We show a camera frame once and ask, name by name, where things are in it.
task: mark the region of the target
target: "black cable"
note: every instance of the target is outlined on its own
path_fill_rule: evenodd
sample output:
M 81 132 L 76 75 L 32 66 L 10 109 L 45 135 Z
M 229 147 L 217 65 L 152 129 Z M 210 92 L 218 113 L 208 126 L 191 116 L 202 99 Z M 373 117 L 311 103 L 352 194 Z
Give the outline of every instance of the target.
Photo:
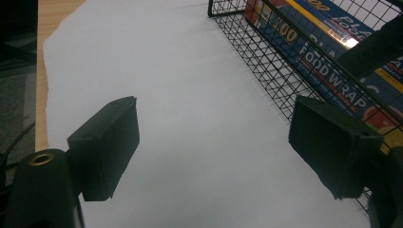
M 31 123 L 27 128 L 25 128 L 18 136 L 17 138 L 15 138 L 15 140 L 11 143 L 11 145 L 9 146 L 9 148 L 7 148 L 6 153 L 4 153 L 4 155 L 2 155 L 3 160 L 0 161 L 0 170 L 2 168 L 3 165 L 7 165 L 6 161 L 7 158 L 10 154 L 10 152 L 12 151 L 12 149 L 15 147 L 16 144 L 18 144 L 21 139 L 27 135 L 27 133 L 29 133 L 29 131 L 35 126 L 35 122 Z

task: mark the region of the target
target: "dark floor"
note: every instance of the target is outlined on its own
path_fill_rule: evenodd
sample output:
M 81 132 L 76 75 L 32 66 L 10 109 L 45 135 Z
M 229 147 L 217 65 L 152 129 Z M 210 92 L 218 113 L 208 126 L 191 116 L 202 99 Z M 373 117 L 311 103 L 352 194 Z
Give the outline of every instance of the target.
M 25 48 L 27 44 L 36 44 L 36 34 L 19 35 L 4 44 L 16 48 Z M 29 49 L 36 52 L 36 46 Z M 35 129 L 35 88 L 36 65 L 6 57 L 0 49 L 0 154 L 10 151 L 7 164 L 19 162 L 27 154 L 34 152 Z M 12 182 L 13 169 L 7 172 L 6 185 Z

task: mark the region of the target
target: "wire mesh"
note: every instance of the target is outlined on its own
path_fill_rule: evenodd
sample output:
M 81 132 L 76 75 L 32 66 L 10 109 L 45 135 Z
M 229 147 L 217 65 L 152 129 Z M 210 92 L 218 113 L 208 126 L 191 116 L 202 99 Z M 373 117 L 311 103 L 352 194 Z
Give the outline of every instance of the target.
M 374 91 L 367 86 L 371 82 L 352 76 L 324 50 L 317 41 L 322 37 L 315 40 L 310 36 L 315 33 L 313 29 L 319 28 L 297 25 L 293 14 L 285 15 L 272 3 L 262 1 L 266 10 L 256 10 L 257 0 L 210 0 L 208 15 L 217 22 L 279 111 L 291 122 L 296 96 L 314 97 L 337 106 L 384 135 L 385 153 L 403 145 L 403 114 L 393 107 L 403 102 L 401 93 L 389 94 L 385 87 Z M 374 30 L 401 14 L 398 7 L 384 0 L 332 2 Z M 266 25 L 264 32 L 253 24 L 254 17 Z M 379 94 L 388 99 L 380 99 Z M 365 111 L 360 110 L 363 104 L 369 107 Z M 370 195 L 369 190 L 364 191 L 364 197 Z M 357 201 L 367 209 L 367 202 Z

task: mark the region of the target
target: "wooden table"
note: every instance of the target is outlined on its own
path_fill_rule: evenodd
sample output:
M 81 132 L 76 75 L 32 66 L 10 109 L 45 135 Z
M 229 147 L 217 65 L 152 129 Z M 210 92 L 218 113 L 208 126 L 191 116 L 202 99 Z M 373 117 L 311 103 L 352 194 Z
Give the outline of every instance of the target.
M 44 63 L 44 41 L 55 31 L 60 22 L 74 12 L 84 0 L 39 0 L 38 48 L 36 76 L 36 127 L 35 150 L 48 148 L 47 115 L 48 77 Z

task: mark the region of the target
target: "blue box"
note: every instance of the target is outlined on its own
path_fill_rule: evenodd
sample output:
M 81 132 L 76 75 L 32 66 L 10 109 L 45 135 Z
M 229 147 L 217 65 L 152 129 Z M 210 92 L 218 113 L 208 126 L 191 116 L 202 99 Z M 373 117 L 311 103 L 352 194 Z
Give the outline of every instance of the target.
M 304 32 L 322 50 L 337 59 L 374 31 L 348 12 L 328 0 L 272 0 L 270 1 L 289 20 Z M 362 119 L 381 134 L 386 134 L 388 146 L 403 145 L 403 130 L 396 128 L 398 121 L 379 106 L 361 89 L 335 69 L 306 40 L 299 37 L 262 0 L 248 0 L 246 19 L 289 60 L 297 71 L 329 102 L 351 116 Z M 403 117 L 403 57 L 378 68 L 360 82 L 383 103 Z

